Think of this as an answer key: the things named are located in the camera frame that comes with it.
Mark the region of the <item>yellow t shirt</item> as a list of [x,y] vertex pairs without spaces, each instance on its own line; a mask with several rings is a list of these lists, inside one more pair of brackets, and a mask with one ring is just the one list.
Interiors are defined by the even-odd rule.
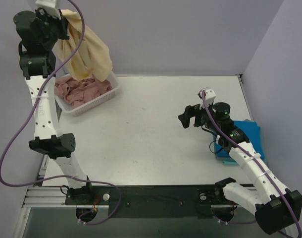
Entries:
[[[62,15],[68,21],[68,40],[58,40],[53,51],[60,59],[66,60],[75,50],[82,32],[80,14],[63,9]],[[76,80],[95,77],[105,81],[112,71],[112,61],[107,45],[88,27],[85,27],[83,41],[74,56],[65,64],[65,68]]]

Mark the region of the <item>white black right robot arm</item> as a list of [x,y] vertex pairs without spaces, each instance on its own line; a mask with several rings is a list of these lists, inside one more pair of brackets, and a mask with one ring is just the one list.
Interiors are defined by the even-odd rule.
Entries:
[[191,118],[195,119],[195,127],[215,135],[217,144],[237,162],[257,190],[257,194],[253,194],[234,179],[227,178],[217,182],[214,199],[219,203],[230,200],[242,206],[254,215],[260,228],[269,235],[295,225],[298,237],[301,237],[302,195],[277,179],[248,136],[230,118],[230,106],[223,102],[204,102],[186,106],[178,116],[183,128],[190,126]]

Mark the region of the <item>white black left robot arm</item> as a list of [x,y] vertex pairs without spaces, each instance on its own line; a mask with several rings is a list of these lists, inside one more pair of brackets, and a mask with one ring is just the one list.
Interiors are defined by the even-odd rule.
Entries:
[[54,98],[56,57],[52,49],[58,40],[69,38],[68,22],[59,9],[41,4],[35,11],[17,13],[13,22],[21,38],[19,66],[36,108],[29,147],[53,159],[62,170],[68,181],[66,204],[90,204],[95,196],[91,182],[75,158],[74,135],[60,129]]

